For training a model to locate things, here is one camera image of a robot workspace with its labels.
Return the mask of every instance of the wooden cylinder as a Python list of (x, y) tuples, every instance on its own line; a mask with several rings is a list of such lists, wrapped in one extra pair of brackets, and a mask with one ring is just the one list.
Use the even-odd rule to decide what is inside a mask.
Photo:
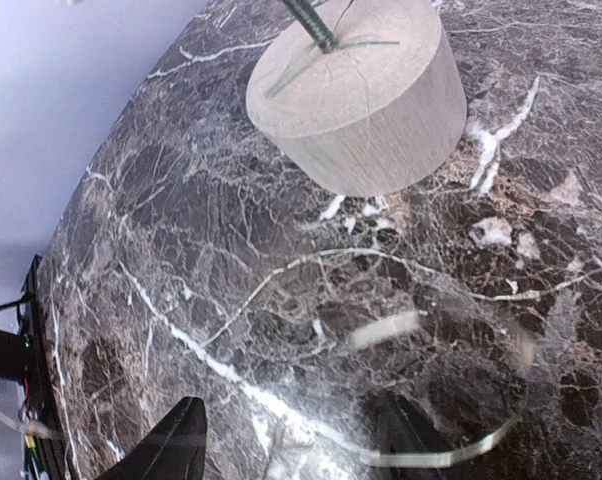
[[(330, 28), (345, 11), (335, 30), (341, 48), (332, 53), (312, 48), (298, 22), (281, 33), (252, 72), (247, 111), (255, 127), (322, 187), (383, 195), (445, 162), (463, 133), (466, 98), (428, 0), (349, 3), (331, 0), (317, 8)], [(380, 41), (395, 43), (353, 45)], [(306, 68), (272, 95), (291, 63)]]

